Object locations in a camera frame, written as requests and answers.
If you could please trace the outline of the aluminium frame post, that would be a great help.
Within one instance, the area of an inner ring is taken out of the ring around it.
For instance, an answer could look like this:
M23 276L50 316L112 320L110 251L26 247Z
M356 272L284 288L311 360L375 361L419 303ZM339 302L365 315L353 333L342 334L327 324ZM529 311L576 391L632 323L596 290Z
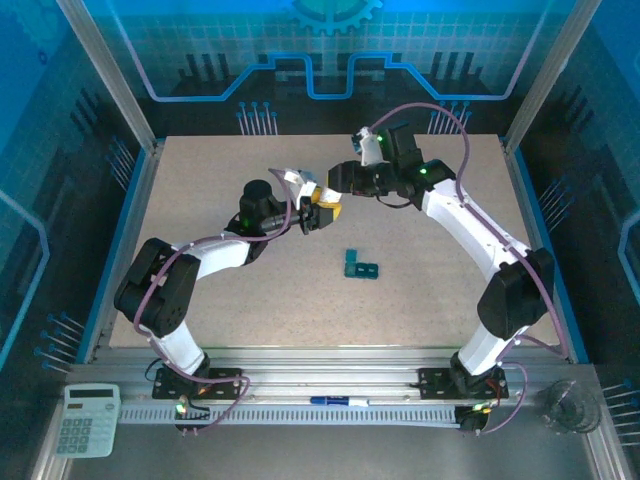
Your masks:
M141 148L154 154L158 147L156 135L84 2L56 0L56 3Z
M553 86L566 68L601 2L602 0L575 0L573 9L507 131L504 151L508 156L515 154Z

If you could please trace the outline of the blue white marker pen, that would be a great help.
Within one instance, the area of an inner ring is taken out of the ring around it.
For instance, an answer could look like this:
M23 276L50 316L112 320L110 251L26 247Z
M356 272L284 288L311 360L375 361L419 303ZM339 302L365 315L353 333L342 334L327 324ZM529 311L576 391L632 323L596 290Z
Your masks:
M370 405L370 401L367 398L354 396L312 396L310 398L310 403L312 405L322 406L334 405L362 408Z

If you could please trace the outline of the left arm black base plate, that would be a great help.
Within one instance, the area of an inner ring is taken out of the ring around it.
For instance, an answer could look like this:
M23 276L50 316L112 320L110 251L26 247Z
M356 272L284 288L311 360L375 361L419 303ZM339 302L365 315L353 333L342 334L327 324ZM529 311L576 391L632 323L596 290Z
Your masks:
M216 384L197 383L177 374L169 367L156 371L151 397L156 400L235 400L239 397L242 383L240 380Z

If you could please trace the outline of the aluminium mounting rail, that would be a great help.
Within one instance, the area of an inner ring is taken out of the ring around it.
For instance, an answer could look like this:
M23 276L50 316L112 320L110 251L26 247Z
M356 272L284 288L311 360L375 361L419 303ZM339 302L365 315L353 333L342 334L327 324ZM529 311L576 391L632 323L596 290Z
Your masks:
M322 394L367 397L373 404L416 404L414 383L423 367L446 368L451 348L212 348L213 366L239 368L250 380L249 404L302 404ZM154 359L148 348L107 348L93 362L72 367L68 383L113 383L125 400L151 396L147 366ZM574 380L596 390L596 371L589 364L568 363L544 349L520 346L503 366L509 402L521 392L529 398L559 380Z

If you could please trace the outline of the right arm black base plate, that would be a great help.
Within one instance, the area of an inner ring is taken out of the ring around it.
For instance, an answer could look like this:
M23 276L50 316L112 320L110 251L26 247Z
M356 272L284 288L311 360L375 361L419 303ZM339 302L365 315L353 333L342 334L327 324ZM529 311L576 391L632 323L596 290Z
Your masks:
M449 368L421 368L417 370L417 388L422 400L491 400L510 396L503 369L470 376L462 370Z

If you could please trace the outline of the clear glass beaker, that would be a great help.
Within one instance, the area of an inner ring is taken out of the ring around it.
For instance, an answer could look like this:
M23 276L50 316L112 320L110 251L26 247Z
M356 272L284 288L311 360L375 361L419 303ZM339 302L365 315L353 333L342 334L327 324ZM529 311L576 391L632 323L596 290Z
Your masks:
M558 434L589 434L601 423L601 406L577 380L559 380L539 391L535 408L544 425Z

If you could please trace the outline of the teal weekly pill organizer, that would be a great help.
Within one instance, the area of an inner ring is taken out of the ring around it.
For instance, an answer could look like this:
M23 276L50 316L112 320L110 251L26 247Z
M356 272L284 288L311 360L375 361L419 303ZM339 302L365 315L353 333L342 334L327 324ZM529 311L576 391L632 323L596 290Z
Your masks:
M344 276L352 279L377 280L379 278L379 265L360 262L357 250L347 249L345 251Z

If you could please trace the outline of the white desk calculator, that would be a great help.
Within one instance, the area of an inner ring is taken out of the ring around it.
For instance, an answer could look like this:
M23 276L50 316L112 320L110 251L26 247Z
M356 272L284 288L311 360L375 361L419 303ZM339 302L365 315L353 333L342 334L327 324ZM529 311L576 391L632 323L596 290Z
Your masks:
M115 384L67 385L55 455L71 459L108 457L114 445L120 408L120 389Z

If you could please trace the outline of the aluminium table side rail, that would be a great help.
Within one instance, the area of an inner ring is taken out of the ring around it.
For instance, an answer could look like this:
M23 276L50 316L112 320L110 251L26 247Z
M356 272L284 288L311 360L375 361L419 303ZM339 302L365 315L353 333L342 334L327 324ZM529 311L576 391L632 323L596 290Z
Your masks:
M525 159L519 148L513 152L507 149L506 138L504 136L499 136L499 141L502 146L505 163L509 170L529 240L535 247L546 248L556 263L553 300L568 345L569 358L575 363L589 364L590 358L585 348L584 340Z
M76 355L77 364L92 361L104 330L117 316L116 290L136 251L154 177L164 150L160 139L152 153L141 151L131 176L96 295Z

